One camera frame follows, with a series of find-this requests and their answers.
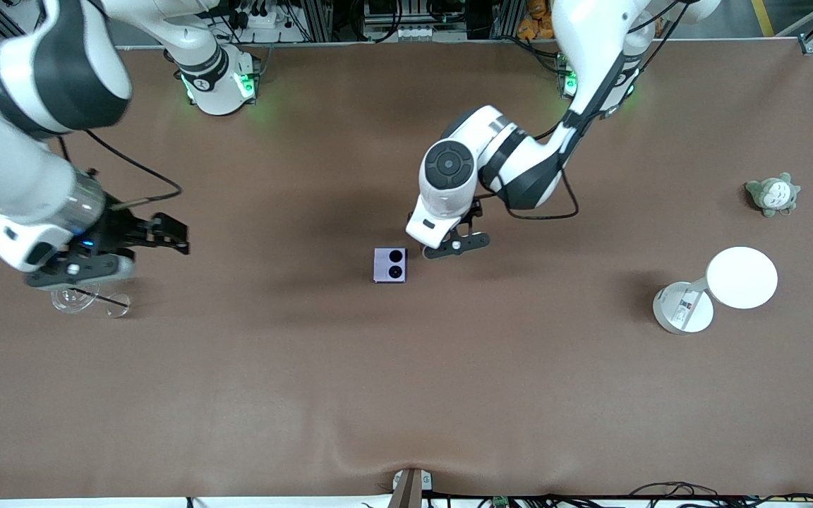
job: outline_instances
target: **clear glass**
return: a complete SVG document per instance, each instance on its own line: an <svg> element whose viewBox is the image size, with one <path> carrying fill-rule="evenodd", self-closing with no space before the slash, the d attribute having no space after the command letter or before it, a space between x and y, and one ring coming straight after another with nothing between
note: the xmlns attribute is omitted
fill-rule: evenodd
<svg viewBox="0 0 813 508"><path fill-rule="evenodd" d="M103 296L99 284L56 289L52 292L52 306L65 314L78 314L100 302L109 318L121 318L130 311L131 299L124 293L114 292Z"/></svg>

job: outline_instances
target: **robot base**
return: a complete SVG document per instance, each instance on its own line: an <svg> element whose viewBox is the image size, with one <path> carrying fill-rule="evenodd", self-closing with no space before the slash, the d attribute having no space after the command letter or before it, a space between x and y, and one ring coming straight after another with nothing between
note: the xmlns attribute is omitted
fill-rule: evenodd
<svg viewBox="0 0 813 508"><path fill-rule="evenodd" d="M230 44L222 45L222 48L228 54L228 70L216 81L212 90L199 90L197 80L190 84L187 78L181 76L191 105L214 116L229 115L244 104L255 104L259 73L262 71L262 61L248 52Z"/></svg>
<svg viewBox="0 0 813 508"><path fill-rule="evenodd" d="M671 334L696 334L713 321L713 302L703 287L674 282L654 296L654 316Z"/></svg>

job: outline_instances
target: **white tabletop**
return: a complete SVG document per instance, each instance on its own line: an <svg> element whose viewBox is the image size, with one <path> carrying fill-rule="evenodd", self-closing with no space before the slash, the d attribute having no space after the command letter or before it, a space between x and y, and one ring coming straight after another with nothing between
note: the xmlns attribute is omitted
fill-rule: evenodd
<svg viewBox="0 0 813 508"><path fill-rule="evenodd" d="M723 305L756 308L777 290L773 261L751 247L727 248L707 266L707 286Z"/></svg>

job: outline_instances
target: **green led light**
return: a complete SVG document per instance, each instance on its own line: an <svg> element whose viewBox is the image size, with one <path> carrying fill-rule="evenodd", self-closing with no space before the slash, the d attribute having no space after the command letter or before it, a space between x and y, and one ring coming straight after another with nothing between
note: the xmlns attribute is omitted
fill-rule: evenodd
<svg viewBox="0 0 813 508"><path fill-rule="evenodd" d="M187 90L187 97L190 97L190 100L193 100L193 92L190 91L190 83L187 83L187 78L181 74L181 83L183 83L183 87Z"/></svg>
<svg viewBox="0 0 813 508"><path fill-rule="evenodd" d="M249 97L253 96L253 78L249 77L246 74L238 74L235 72L234 74L236 84L240 89L240 93L249 99Z"/></svg>

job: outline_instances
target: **orange object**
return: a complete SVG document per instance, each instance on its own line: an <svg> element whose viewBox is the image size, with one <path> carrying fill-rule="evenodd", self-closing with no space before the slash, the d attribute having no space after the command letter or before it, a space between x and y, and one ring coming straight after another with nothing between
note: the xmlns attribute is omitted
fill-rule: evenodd
<svg viewBox="0 0 813 508"><path fill-rule="evenodd" d="M551 13L545 14L545 17L538 21L538 38L554 39L554 25L551 23Z"/></svg>
<svg viewBox="0 0 813 508"><path fill-rule="evenodd" d="M526 0L526 10L533 19L542 19L548 13L548 3L545 0Z"/></svg>
<svg viewBox="0 0 813 508"><path fill-rule="evenodd" d="M517 38L531 41L535 39L536 35L538 35L538 22L530 17L523 18L517 28Z"/></svg>

